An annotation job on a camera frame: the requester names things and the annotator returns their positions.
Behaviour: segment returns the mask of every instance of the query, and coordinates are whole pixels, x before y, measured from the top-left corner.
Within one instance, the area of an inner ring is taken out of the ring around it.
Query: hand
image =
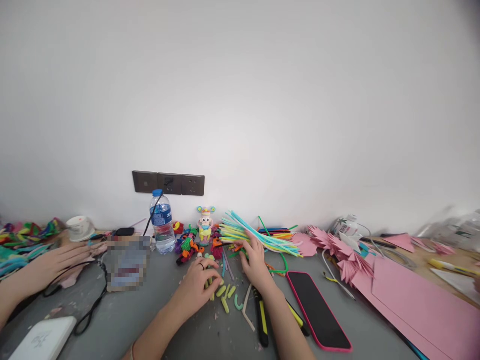
[[[249,244],[246,240],[235,241],[236,245],[243,245],[243,248],[248,254],[247,257],[243,252],[240,252],[241,264],[243,271],[252,283],[254,287],[263,296],[267,295],[267,292],[276,288],[276,284],[272,276],[270,275],[267,265],[265,265],[265,250],[262,243],[254,236],[250,231],[247,231],[250,238]]]
[[[81,263],[89,256],[90,248],[85,242],[72,243],[37,257],[2,283],[13,296],[22,301],[44,290],[63,271]],[[70,273],[71,271],[68,271],[58,281],[69,276]]]
[[[180,286],[173,294],[169,304],[176,308],[176,312],[182,316],[182,322],[186,322],[197,313],[212,297],[222,282],[222,277],[215,269],[219,265],[209,258],[199,257],[190,266]],[[213,283],[204,289],[208,279],[214,278]]]

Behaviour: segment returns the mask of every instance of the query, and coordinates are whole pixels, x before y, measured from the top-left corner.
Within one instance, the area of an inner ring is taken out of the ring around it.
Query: pen
[[[264,348],[269,347],[269,331],[267,329],[267,317],[265,316],[265,305],[262,294],[254,287],[252,287],[253,296],[255,297],[256,317],[258,320],[258,336],[260,344]]]
[[[295,318],[296,322],[298,323],[298,326],[300,327],[301,332],[303,333],[304,336],[309,337],[310,336],[310,331],[305,326],[305,321],[295,311],[295,309],[292,307],[292,305],[290,305],[289,301],[287,299],[285,299],[285,300],[288,303],[288,307],[290,308],[290,311],[293,314],[293,317]]]
[[[471,277],[471,278],[480,277],[480,272],[470,271],[470,270],[467,270],[466,268],[455,266],[455,265],[452,265],[451,263],[448,263],[448,262],[435,260],[435,259],[430,259],[428,261],[428,263],[430,265],[436,267],[437,269],[447,269],[447,270],[453,271],[455,273],[466,275],[466,276]]]

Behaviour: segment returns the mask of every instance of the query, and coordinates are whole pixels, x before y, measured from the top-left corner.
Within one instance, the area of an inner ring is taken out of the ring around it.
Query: smartphone
[[[286,277],[318,346],[331,352],[352,352],[350,340],[312,277],[306,272],[297,271],[287,272]]]

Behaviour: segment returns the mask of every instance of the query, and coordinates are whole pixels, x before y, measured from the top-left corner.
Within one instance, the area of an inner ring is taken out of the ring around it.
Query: bracelet
[[[130,346],[130,360],[135,360],[134,358],[134,345],[136,341],[133,342],[133,344]]]

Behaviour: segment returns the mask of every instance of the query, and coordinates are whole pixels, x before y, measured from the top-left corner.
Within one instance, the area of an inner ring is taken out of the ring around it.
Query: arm
[[[60,247],[37,257],[0,282],[0,331],[23,300],[44,290],[63,271],[89,256],[90,248],[84,242]]]
[[[162,357],[177,331],[209,301],[222,282],[220,274],[214,269],[207,269],[208,266],[219,268],[215,261],[202,257],[192,263],[171,300],[160,310],[142,336],[133,343],[123,360],[130,360],[131,352],[133,358],[137,360]],[[205,290],[205,283],[210,278],[215,280]]]
[[[280,357],[284,360],[314,360],[314,353],[292,315],[284,294],[265,265],[263,245],[255,236],[250,233],[248,235],[251,245],[245,240],[235,243],[243,245],[248,253],[248,260],[243,252],[240,253],[241,264],[248,279],[265,301]]]

